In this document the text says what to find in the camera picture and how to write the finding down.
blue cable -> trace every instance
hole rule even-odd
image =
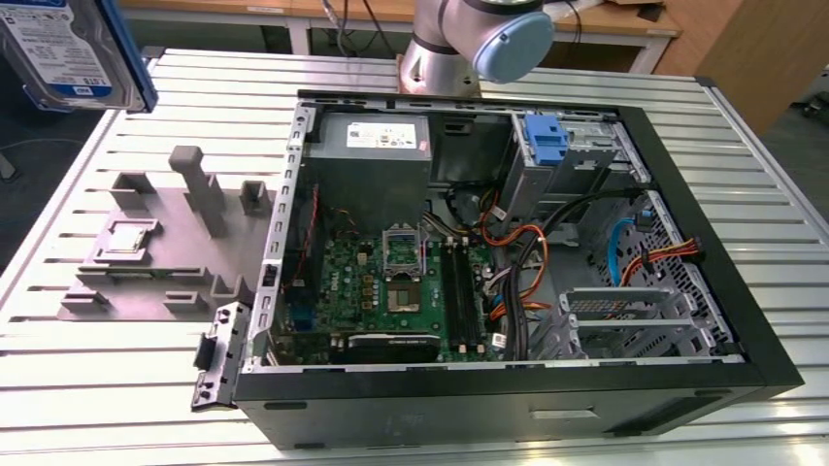
[[[613,225],[611,232],[611,241],[608,242],[608,273],[611,274],[611,282],[615,286],[620,285],[623,277],[620,276],[620,258],[617,257],[617,245],[620,244],[620,234],[627,225],[633,225],[633,218],[623,218]]]

blue drive bay latch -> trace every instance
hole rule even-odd
[[[543,166],[556,166],[568,153],[568,132],[552,115],[527,115],[525,135],[533,147],[533,158]]]

metal bracket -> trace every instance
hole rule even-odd
[[[250,308],[237,302],[217,310],[213,327],[202,339],[194,365],[199,368],[191,410],[236,409],[234,390],[240,376]]]

hard drive label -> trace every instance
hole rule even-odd
[[[110,78],[90,44],[71,29],[66,0],[18,0],[0,5],[0,17],[43,81],[62,94],[103,97]]]

motherboard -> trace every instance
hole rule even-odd
[[[390,264],[417,264],[418,272],[389,275]],[[320,300],[314,306],[290,306],[293,332],[280,337],[281,361],[329,364],[344,350],[341,342],[356,338],[413,351],[426,346],[438,354],[424,358],[438,362],[497,360],[485,346],[485,313],[474,291],[492,271],[484,246],[388,241],[385,247],[381,238],[328,241]],[[394,351],[385,353],[394,362]]]

